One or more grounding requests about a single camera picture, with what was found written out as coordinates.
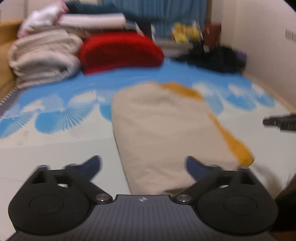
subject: metal screw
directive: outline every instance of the metal screw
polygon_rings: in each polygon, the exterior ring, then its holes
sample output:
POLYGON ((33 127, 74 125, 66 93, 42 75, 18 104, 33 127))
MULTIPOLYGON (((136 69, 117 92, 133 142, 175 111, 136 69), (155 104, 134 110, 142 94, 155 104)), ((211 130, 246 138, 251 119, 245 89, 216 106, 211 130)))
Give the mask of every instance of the metal screw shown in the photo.
POLYGON ((187 194, 179 194, 176 198, 179 202, 189 202, 191 197, 187 194))
POLYGON ((96 195, 96 200, 100 201, 100 202, 105 202, 108 201, 111 198, 111 196, 107 193, 101 193, 96 195))

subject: blue and white bed sheet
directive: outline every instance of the blue and white bed sheet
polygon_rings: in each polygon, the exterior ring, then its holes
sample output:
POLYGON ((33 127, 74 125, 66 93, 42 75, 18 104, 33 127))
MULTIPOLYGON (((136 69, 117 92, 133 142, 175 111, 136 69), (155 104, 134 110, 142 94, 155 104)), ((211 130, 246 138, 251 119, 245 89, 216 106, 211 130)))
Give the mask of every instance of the blue and white bed sheet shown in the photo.
MULTIPOLYGON (((18 148, 77 142, 88 148, 83 143, 102 139, 115 143, 110 113, 114 93, 151 80, 176 81, 201 92, 219 121, 253 152, 252 168, 273 196, 296 173, 296 164, 290 164, 296 135, 262 126, 264 116, 287 113, 284 107, 239 74, 219 74, 171 60, 155 69, 80 73, 67 81, 24 91, 0 119, 0 149, 16 148, 18 152, 18 148)), ((115 144, 112 151, 117 153, 115 144)), ((51 155, 52 150, 44 152, 51 155)), ((7 176, 4 170, 0 174, 7 176)))

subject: bed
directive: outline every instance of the bed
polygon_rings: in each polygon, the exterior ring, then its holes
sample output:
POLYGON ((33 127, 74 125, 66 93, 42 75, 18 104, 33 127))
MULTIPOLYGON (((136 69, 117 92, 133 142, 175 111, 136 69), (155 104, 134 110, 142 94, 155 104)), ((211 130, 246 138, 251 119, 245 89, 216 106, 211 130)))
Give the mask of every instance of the bed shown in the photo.
POLYGON ((113 197, 130 194, 113 136, 110 103, 118 90, 151 80, 176 81, 202 93, 220 123, 251 150, 251 169, 272 197, 292 180, 296 135, 262 125, 265 116, 289 112, 244 76, 170 59, 159 68, 79 73, 59 83, 13 91, 0 107, 0 239, 13 233, 7 206, 37 165, 60 169, 100 155, 102 170, 93 182, 113 197))

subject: striped trim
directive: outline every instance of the striped trim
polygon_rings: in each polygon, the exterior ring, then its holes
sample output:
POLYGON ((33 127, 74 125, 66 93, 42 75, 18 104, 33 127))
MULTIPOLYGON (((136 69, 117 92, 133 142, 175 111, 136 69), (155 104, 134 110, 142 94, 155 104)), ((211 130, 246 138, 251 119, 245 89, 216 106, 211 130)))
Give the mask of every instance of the striped trim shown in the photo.
POLYGON ((17 87, 14 87, 4 98, 0 101, 0 107, 18 90, 17 87))

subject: black device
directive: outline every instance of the black device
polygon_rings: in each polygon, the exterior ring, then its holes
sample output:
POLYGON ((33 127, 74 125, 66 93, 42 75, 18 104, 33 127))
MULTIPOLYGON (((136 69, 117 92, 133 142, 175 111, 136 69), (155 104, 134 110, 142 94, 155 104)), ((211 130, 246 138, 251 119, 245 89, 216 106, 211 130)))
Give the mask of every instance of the black device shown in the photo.
POLYGON ((94 156, 62 170, 40 166, 9 204, 9 241, 275 241, 277 205, 248 168, 224 171, 187 157, 197 182, 178 194, 112 197, 90 182, 94 156))
POLYGON ((296 131, 296 114, 270 116, 263 119, 263 125, 276 126, 281 131, 296 131))

